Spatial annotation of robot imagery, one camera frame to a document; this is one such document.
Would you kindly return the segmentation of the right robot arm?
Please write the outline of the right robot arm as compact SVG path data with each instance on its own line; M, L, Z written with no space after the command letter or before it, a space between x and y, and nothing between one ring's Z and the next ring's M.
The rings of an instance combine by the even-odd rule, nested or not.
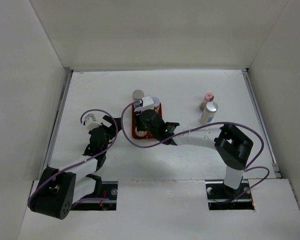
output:
M240 192L244 170L251 154L253 141L233 124L220 128L198 130L182 127L177 122L165 122L154 110L145 110L138 121L158 141L172 146L197 146L215 150L226 165L222 192L228 198Z

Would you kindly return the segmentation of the silver cap white bottle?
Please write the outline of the silver cap white bottle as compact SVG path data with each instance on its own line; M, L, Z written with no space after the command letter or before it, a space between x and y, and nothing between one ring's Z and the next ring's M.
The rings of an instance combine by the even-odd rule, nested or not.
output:
M217 111L218 111L218 104L214 101L208 102L199 120L200 124L201 125L210 124Z

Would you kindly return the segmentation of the tall blue label spice bottle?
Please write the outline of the tall blue label spice bottle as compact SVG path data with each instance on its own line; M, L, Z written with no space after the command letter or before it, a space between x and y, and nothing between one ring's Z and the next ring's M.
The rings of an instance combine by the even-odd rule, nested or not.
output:
M140 101L144 96L144 92L140 89L136 89L132 92L132 98L134 101Z

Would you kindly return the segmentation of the pink cap bottle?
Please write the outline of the pink cap bottle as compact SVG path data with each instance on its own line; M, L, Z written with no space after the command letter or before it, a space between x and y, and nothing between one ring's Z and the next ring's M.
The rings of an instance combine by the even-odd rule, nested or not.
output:
M212 102L214 100L214 98L215 98L215 96L213 93L211 93L211 92L206 93L203 100L201 101L201 103L199 105L199 109L201 111L204 111L207 103Z

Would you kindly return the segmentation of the cream yellow cap bottle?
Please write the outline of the cream yellow cap bottle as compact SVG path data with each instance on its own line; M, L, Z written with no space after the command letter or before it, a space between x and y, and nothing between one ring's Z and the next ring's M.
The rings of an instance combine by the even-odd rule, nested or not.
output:
M146 137L147 136L147 131L135 131L135 134L136 134L136 136L137 137L139 137L139 138L144 138L144 137Z

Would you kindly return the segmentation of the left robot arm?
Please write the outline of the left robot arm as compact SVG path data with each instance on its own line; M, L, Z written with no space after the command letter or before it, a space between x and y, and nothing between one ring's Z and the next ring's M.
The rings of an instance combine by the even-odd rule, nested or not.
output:
M103 206L113 198L95 173L122 129L121 119L105 115L98 122L88 115L83 124L88 128L89 143L82 157L63 168L45 168L27 202L32 212L63 220L78 205L96 201Z

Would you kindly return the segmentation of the small jar red label lid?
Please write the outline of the small jar red label lid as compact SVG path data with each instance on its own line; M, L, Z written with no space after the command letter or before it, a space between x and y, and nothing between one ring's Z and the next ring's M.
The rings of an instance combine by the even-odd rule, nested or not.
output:
M143 107L142 106L138 106L134 109L134 113L135 114L140 114L143 111Z

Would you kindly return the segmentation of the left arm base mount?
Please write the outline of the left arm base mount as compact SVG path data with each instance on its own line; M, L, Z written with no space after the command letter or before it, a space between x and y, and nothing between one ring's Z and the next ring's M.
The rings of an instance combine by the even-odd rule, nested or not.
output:
M118 181L103 181L89 174L74 189L73 211L115 211L117 209Z

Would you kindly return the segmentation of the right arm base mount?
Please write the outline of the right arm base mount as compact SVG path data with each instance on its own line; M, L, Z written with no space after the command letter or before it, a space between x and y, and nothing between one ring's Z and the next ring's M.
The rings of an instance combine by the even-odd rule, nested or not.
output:
M243 181L238 189L232 189L221 181L205 183L208 208L211 211L254 210L250 185Z

